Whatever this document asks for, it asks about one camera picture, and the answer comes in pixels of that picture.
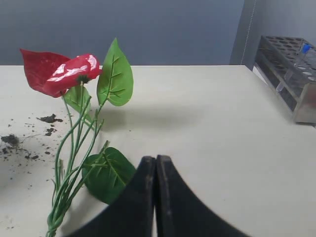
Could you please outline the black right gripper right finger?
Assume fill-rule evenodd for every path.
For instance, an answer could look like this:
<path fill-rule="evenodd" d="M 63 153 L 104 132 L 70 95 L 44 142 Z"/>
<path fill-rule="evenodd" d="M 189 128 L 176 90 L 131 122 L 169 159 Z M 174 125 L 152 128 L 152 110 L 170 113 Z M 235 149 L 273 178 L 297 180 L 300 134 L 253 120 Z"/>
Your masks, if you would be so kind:
<path fill-rule="evenodd" d="M 188 187 L 168 156 L 158 155 L 155 175 L 158 237 L 246 237 L 210 210 Z"/>

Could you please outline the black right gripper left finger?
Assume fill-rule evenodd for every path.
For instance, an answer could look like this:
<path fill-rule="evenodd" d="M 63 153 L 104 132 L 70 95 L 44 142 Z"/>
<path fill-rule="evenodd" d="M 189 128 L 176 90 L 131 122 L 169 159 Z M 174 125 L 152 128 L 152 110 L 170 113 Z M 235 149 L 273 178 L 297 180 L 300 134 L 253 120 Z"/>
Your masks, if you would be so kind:
<path fill-rule="evenodd" d="M 70 237 L 151 237 L 156 159 L 142 157 L 119 197 Z"/>

